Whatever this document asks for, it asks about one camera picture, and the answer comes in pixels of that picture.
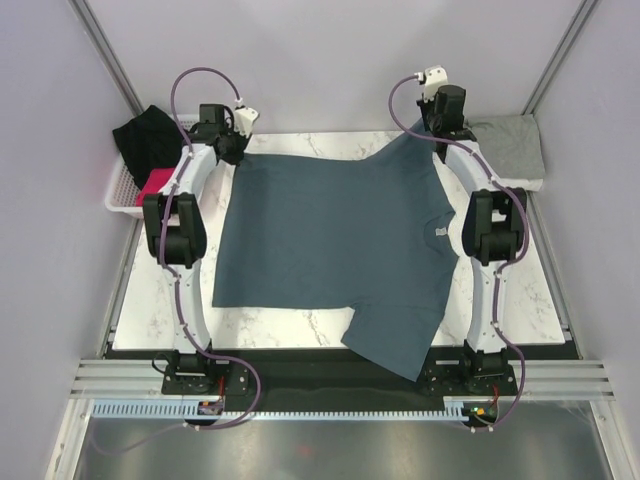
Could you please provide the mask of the blue grey t shirt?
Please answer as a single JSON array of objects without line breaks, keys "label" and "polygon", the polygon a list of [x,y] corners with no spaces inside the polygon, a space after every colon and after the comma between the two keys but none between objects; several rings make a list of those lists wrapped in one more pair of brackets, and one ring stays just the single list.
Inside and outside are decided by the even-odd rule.
[{"label": "blue grey t shirt", "polygon": [[221,308],[350,308],[343,344],[417,380],[458,257],[431,145],[401,135],[362,160],[248,154],[216,261]]}]

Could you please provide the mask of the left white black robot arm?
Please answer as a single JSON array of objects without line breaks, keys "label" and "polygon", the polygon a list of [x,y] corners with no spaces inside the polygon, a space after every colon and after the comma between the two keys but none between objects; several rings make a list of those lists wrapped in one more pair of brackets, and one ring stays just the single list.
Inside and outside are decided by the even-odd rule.
[{"label": "left white black robot arm", "polygon": [[188,142],[174,173],[159,192],[143,199],[143,220],[150,255],[163,269],[171,293],[173,344],[165,374],[184,375],[198,393],[219,382],[218,367],[201,352],[210,345],[201,294],[201,262],[207,233],[198,200],[207,178],[218,164],[216,148],[236,139],[233,111],[222,104],[202,104],[196,124],[186,132]]}]

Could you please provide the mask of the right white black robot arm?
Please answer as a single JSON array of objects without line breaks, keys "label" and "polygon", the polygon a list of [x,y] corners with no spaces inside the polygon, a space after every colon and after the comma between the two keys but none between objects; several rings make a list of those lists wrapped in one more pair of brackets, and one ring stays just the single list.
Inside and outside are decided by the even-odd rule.
[{"label": "right white black robot arm", "polygon": [[507,371],[508,343],[499,328],[499,314],[507,267],[526,254],[529,227],[525,190],[509,186],[489,166],[476,137],[465,127],[465,100],[466,90],[459,86],[426,85],[418,106],[438,157],[469,195],[461,241],[471,260],[473,301],[457,377],[465,391],[477,394]]}]

